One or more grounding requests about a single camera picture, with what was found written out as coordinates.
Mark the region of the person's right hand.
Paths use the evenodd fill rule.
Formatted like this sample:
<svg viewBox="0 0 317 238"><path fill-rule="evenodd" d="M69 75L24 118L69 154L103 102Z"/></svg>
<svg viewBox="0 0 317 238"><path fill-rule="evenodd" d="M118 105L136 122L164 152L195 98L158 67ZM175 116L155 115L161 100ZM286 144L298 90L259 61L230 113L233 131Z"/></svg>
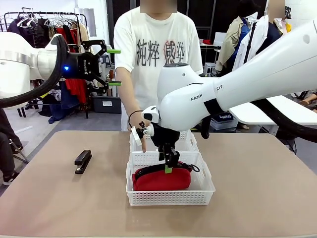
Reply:
<svg viewBox="0 0 317 238"><path fill-rule="evenodd" d="M144 123L145 127L149 126L150 124L148 120L143 119L140 110L133 111L129 114L128 124L131 128L132 127L141 128L140 123L142 122Z"/></svg>

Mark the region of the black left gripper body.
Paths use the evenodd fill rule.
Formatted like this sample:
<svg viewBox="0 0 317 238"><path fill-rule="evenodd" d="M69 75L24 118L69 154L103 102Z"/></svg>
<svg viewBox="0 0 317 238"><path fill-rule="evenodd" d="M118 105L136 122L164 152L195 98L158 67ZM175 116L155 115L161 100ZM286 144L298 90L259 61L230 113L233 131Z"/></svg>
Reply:
<svg viewBox="0 0 317 238"><path fill-rule="evenodd" d="M101 76L100 57L90 52L68 53L61 75L65 79L98 79Z"/></svg>

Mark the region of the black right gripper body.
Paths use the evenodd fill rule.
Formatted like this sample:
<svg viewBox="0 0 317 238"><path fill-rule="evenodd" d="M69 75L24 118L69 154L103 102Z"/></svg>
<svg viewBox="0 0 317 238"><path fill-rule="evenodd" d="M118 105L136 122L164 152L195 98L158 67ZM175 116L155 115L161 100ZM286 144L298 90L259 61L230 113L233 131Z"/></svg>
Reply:
<svg viewBox="0 0 317 238"><path fill-rule="evenodd" d="M164 128L157 123L151 123L154 129L154 135L151 136L151 140L156 147L164 146L168 144L170 147L175 148L175 143L180 138L180 132L172 129Z"/></svg>

